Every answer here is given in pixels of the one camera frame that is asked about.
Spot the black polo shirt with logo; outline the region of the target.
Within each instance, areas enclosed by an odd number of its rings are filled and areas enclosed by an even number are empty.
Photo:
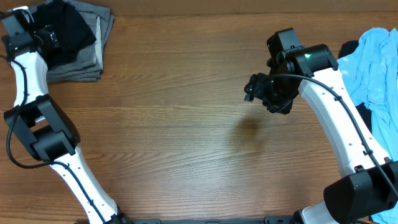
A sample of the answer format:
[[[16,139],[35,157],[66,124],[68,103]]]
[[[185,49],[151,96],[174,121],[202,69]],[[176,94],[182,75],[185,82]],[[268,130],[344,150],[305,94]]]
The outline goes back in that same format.
[[[52,1],[41,4],[32,15],[36,28],[52,26],[59,41],[59,47],[48,52],[47,65],[50,68],[75,61],[81,49],[96,41],[84,18],[67,2]]]

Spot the folded grey trousers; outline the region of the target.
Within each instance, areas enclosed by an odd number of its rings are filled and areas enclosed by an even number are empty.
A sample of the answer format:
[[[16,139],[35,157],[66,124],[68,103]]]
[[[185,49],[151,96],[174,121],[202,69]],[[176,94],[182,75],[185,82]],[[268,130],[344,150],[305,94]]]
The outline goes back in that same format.
[[[48,4],[52,1],[46,1],[42,4]],[[65,65],[49,67],[47,71],[47,81],[53,82],[95,82],[99,80],[103,72],[103,54],[104,47],[108,41],[111,29],[113,27],[114,15],[111,9],[103,6],[96,6],[81,1],[64,1],[80,13],[85,22],[93,31],[96,41],[84,49],[81,49],[75,61]],[[30,7],[31,12],[35,12],[37,6]]]

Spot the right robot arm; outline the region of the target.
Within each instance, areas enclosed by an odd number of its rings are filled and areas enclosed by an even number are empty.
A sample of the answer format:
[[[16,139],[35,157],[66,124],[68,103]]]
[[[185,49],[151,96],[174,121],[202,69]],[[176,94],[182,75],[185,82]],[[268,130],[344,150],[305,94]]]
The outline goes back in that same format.
[[[323,200],[277,223],[360,223],[397,203],[397,162],[375,140],[343,83],[338,62],[324,44],[304,47],[292,28],[267,40],[268,74],[244,87],[246,101],[259,99],[271,113],[288,114],[301,96],[318,118],[338,162],[341,179],[327,186]]]

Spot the light blue t-shirt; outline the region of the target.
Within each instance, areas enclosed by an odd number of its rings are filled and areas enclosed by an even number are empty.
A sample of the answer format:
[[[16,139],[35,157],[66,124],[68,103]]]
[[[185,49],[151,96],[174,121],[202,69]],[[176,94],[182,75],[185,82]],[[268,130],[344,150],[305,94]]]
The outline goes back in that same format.
[[[397,161],[397,29],[372,28],[356,50],[337,60],[355,106],[371,111],[372,135]]]

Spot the black garment under blue shirt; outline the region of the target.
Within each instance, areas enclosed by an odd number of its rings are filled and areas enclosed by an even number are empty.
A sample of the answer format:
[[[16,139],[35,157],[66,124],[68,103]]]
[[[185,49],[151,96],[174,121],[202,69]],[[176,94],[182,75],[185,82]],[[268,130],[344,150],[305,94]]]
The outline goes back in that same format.
[[[342,58],[349,54],[352,54],[356,50],[358,45],[359,45],[358,40],[351,40],[344,43],[340,48],[338,58]],[[365,107],[364,103],[357,105],[356,109],[358,110],[359,115],[362,117],[369,131],[372,132],[371,111]]]

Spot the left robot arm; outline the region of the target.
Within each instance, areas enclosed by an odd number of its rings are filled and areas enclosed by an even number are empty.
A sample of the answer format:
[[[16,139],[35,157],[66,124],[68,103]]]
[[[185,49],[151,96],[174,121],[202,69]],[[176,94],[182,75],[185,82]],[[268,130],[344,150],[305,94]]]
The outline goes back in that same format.
[[[88,167],[76,126],[49,95],[46,56],[59,46],[53,27],[37,29],[27,6],[8,10],[1,23],[7,31],[3,58],[14,70],[17,90],[12,109],[4,112],[9,159],[23,169],[51,167],[83,207],[88,223],[129,223]]]

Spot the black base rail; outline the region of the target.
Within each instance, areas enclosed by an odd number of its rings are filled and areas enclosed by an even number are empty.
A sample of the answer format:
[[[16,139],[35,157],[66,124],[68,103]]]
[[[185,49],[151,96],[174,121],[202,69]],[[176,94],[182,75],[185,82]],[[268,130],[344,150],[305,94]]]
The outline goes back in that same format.
[[[160,220],[136,219],[128,217],[115,218],[106,224],[294,224],[293,216],[266,216],[264,218],[232,218],[232,219],[204,219],[204,220]]]

